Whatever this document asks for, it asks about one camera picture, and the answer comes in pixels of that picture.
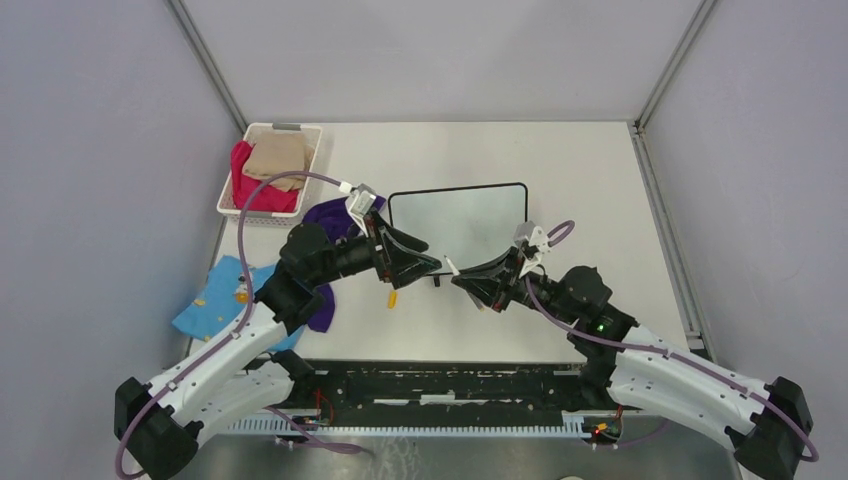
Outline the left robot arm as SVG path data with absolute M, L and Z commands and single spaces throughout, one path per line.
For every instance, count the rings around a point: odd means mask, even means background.
M 324 228 L 301 223 L 289 232 L 273 273 L 260 288 L 247 288 L 240 317 L 194 355 L 142 382 L 126 379 L 115 391 L 113 428 L 119 441 L 115 473 L 120 479 L 169 479 L 185 468 L 215 427 L 283 400 L 306 405 L 313 379 L 298 370 L 262 380 L 235 403 L 219 407 L 212 397 L 234 374 L 299 328 L 321 308 L 320 287 L 370 270 L 394 289 L 441 269 L 427 242 L 387 223 L 376 209 L 359 221 L 361 235 L 333 242 Z

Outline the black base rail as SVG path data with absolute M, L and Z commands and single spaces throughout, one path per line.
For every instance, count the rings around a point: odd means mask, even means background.
M 614 412 L 580 363 L 308 360 L 280 410 L 319 411 L 332 427 L 536 427 Z

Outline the white marker pen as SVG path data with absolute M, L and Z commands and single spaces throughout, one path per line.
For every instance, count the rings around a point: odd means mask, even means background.
M 449 268 L 449 270 L 450 270 L 451 274 L 452 274 L 453 276 L 457 276 L 457 275 L 459 275 L 459 274 L 460 274 L 460 271 L 459 271 L 459 269 L 456 267 L 456 265 L 454 264 L 454 262 L 453 262 L 453 261 L 452 261 L 452 260 L 451 260 L 451 259 L 450 259 L 447 255 L 445 255 L 445 256 L 444 256 L 444 259 L 445 259 L 445 262 L 447 263 L 447 266 L 448 266 L 448 268 Z

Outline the purple cloth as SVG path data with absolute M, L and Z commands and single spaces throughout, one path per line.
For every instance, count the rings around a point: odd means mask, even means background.
M 349 216 L 344 198 L 337 198 L 313 206 L 303 217 L 303 223 L 321 226 L 331 243 L 342 238 L 355 237 L 361 229 L 355 225 Z M 324 303 L 309 319 L 308 327 L 318 333 L 327 333 L 331 327 L 335 310 L 335 295 L 330 284 L 321 285 L 319 293 L 324 297 Z

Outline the blue patterned cloth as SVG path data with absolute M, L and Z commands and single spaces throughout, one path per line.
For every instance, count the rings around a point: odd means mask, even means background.
M 256 267 L 249 265 L 255 289 L 260 288 L 274 272 L 274 265 Z M 238 257 L 223 256 L 209 271 L 207 283 L 198 296 L 172 321 L 181 333 L 195 339 L 209 341 L 235 319 L 239 319 L 247 305 L 246 280 Z M 325 305 L 307 323 L 308 328 L 326 333 L 332 323 L 334 306 Z M 306 327 L 299 328 L 268 350 L 270 352 L 294 349 Z

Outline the white plastic basket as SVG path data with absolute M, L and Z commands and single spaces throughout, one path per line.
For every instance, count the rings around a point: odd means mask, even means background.
M 230 172 L 227 174 L 216 204 L 219 214 L 236 221 L 241 207 L 260 181 L 243 175 L 236 168 L 244 165 L 255 149 L 260 137 L 265 134 L 300 136 L 311 155 L 308 170 L 315 173 L 327 171 L 323 129 L 314 124 L 252 123 L 242 139 L 231 149 Z M 317 202 L 323 183 L 317 179 L 306 179 L 301 186 L 283 191 L 272 185 L 263 188 L 249 205 L 246 214 L 248 223 L 268 226 L 293 226 Z

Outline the black framed whiteboard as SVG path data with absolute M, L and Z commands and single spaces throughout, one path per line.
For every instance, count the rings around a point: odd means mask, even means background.
M 435 286 L 459 270 L 489 261 L 513 245 L 516 227 L 528 220 L 528 188 L 521 182 L 395 192 L 387 208 L 393 227 L 429 244 L 442 262 L 430 275 Z

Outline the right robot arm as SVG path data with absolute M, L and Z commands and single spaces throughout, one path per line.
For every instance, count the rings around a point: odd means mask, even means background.
M 586 359 L 577 392 L 591 408 L 615 403 L 685 426 L 761 479 L 792 479 L 801 463 L 819 458 L 799 384 L 748 377 L 663 340 L 611 303 L 594 267 L 575 266 L 553 280 L 512 247 L 455 271 L 451 281 L 495 312 L 517 303 L 564 329 Z

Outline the beige cloth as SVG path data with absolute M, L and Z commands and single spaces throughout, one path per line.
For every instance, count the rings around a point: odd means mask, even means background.
M 315 154 L 315 148 L 307 143 L 302 133 L 266 131 L 258 134 L 250 145 L 252 151 L 241 173 L 258 181 L 281 172 L 308 171 Z

